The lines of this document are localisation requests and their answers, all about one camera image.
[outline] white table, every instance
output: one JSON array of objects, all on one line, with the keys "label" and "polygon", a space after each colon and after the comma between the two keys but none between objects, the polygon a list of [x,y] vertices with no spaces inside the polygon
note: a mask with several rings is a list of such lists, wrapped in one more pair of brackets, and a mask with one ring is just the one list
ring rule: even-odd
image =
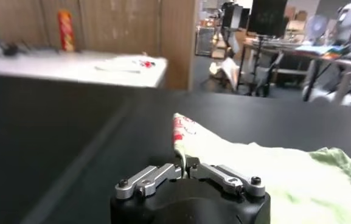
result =
[{"label": "white table", "polygon": [[15,57],[0,55],[0,75],[82,83],[158,87],[164,79],[167,60],[155,58],[155,67],[143,73],[104,71],[96,66],[118,55],[85,51],[67,53],[30,51]]}]

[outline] white wall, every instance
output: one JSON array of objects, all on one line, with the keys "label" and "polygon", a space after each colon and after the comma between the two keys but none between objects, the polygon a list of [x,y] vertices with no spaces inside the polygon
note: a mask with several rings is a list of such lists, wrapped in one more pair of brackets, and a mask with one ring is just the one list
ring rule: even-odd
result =
[{"label": "white wall", "polygon": [[320,0],[288,0],[287,5],[295,6],[297,12],[305,10],[308,12],[308,18],[316,14]]},{"label": "white wall", "polygon": [[243,8],[250,9],[252,8],[252,3],[254,2],[254,0],[235,0],[235,2],[238,5],[243,6]]}]

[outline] black table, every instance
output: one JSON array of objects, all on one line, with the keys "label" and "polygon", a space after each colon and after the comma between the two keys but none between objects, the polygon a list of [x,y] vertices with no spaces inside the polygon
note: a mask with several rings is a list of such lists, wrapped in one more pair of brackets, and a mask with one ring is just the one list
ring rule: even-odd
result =
[{"label": "black table", "polygon": [[0,77],[0,223],[36,214],[61,182],[51,213],[34,219],[109,223],[118,180],[174,158],[176,112],[228,141],[351,156],[351,108]]}]

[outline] black monitor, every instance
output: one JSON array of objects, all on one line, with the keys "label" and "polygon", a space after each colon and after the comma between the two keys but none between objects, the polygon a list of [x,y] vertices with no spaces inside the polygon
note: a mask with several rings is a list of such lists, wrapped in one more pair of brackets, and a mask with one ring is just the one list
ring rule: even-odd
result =
[{"label": "black monitor", "polygon": [[254,0],[248,31],[259,35],[279,36],[287,0]]}]

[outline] towel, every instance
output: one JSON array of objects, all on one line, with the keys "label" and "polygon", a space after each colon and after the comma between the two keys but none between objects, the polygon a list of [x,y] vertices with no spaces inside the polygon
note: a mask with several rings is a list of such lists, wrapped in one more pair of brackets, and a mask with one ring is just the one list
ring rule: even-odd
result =
[{"label": "towel", "polygon": [[351,223],[351,158],[342,150],[235,144],[180,114],[173,123],[175,150],[183,160],[199,157],[262,179],[271,196],[272,224]]}]

